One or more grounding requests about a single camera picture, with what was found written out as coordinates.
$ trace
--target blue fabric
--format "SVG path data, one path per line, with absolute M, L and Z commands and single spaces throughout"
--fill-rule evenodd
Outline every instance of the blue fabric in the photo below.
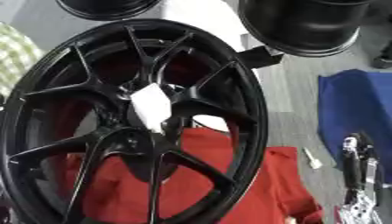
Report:
M 338 165 L 343 139 L 364 131 L 392 183 L 392 73 L 348 70 L 318 78 L 318 132 Z

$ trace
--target gray floor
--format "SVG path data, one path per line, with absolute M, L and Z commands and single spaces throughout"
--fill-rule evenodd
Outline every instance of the gray floor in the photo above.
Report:
M 235 0 L 229 2 L 235 7 Z M 342 174 L 334 168 L 335 163 L 317 135 L 317 77 L 351 68 L 374 70 L 368 65 L 369 61 L 392 38 L 392 25 L 389 27 L 385 17 L 381 16 L 384 13 L 379 9 L 369 12 L 360 39 L 346 52 L 323 59 L 287 56 L 282 64 L 258 71 L 269 106 L 269 145 L 307 147 L 324 164 L 324 168 L 313 171 L 300 153 L 298 166 L 302 180 L 324 207 L 325 223 L 328 224 L 333 223 L 333 207 L 342 202 L 344 189 Z M 160 9 L 156 7 L 142 17 L 159 18 L 159 15 Z M 50 50 L 76 33 L 100 23 L 72 17 L 53 0 L 30 0 L 25 2 L 11 24 L 43 49 Z M 254 40 L 249 43 L 250 46 L 259 45 Z M 388 207 L 382 209 L 384 223 L 389 223 L 389 217 L 392 217 Z

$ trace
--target white surface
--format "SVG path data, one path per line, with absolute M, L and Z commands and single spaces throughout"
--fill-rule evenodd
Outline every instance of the white surface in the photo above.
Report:
M 208 128 L 228 132 L 228 126 L 223 118 L 213 115 L 196 115 L 193 120 L 207 126 Z
M 166 0 L 162 17 L 210 32 L 237 52 L 245 50 L 241 35 L 248 31 L 233 9 L 221 0 Z
M 0 21 L 9 24 L 24 2 L 25 0 L 0 0 Z
M 131 97 L 135 112 L 147 129 L 161 133 L 161 124 L 172 115 L 172 104 L 157 83 L 135 92 Z

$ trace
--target black wheel rim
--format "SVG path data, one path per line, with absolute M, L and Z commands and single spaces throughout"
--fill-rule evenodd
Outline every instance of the black wheel rim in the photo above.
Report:
M 160 0 L 79 1 L 56 0 L 61 8 L 72 15 L 90 20 L 113 21 L 135 17 L 160 2 Z
M 107 83 L 92 65 L 102 55 L 119 52 L 137 56 L 136 70 L 131 69 L 133 75 L 127 80 Z M 211 71 L 199 77 L 182 78 L 162 73 L 176 57 L 182 57 L 181 53 L 197 57 Z M 179 149 L 170 138 L 172 135 L 151 134 L 137 121 L 127 118 L 130 103 L 126 95 L 152 82 L 167 89 L 165 92 L 171 98 L 173 117 L 169 121 L 207 114 L 223 117 L 232 124 L 232 134 L 238 144 L 227 173 Z M 182 88 L 174 91 L 168 87 L 172 83 L 181 83 Z M 231 104 L 219 103 L 223 98 L 219 98 L 217 93 L 222 91 L 217 87 L 223 85 L 222 89 L 234 87 L 229 94 L 223 91 L 226 95 L 236 95 Z M 78 110 L 67 113 L 62 108 L 63 100 L 70 100 Z M 71 120 L 66 123 L 75 119 L 80 122 L 88 110 L 79 101 L 88 102 L 89 109 L 98 115 L 96 129 L 60 140 L 51 136 L 55 124 L 46 121 L 56 122 L 59 117 L 67 116 Z M 60 111 L 56 103 L 61 104 Z M 61 131 L 71 129 L 74 133 L 75 127 L 70 127 L 63 125 Z M 151 151 L 138 151 L 137 147 L 125 150 L 124 139 L 136 140 Z M 267 114 L 262 90 L 233 49 L 211 34 L 184 24 L 156 19 L 129 20 L 106 24 L 68 40 L 49 52 L 17 84 L 3 112 L 2 175 L 5 190 L 26 223 L 80 223 L 84 218 L 82 196 L 104 158 L 121 156 L 130 164 L 146 159 L 150 172 L 148 223 L 211 223 L 221 218 L 246 192 L 263 159 L 266 142 Z M 42 169 L 42 159 L 64 153 L 84 156 L 66 210 L 59 212 L 38 190 L 35 174 Z M 172 168 L 160 169 L 163 162 L 193 169 L 214 185 L 197 204 L 165 220 L 158 213 L 159 174 L 170 176 Z

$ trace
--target red cloth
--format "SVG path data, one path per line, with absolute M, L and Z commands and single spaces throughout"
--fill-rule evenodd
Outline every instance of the red cloth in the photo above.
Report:
M 182 147 L 222 172 L 232 161 L 230 138 L 210 129 L 186 129 Z M 68 159 L 67 165 L 67 186 L 72 189 L 80 160 Z M 187 209 L 211 187 L 204 176 L 178 168 L 162 185 L 161 217 L 171 217 Z M 117 157 L 104 162 L 83 203 L 88 217 L 119 224 L 146 222 L 147 205 L 147 184 L 134 178 Z M 220 223 L 282 224 L 287 216 L 297 218 L 298 223 L 321 223 L 322 209 L 301 184 L 296 148 L 269 147 L 254 184 Z

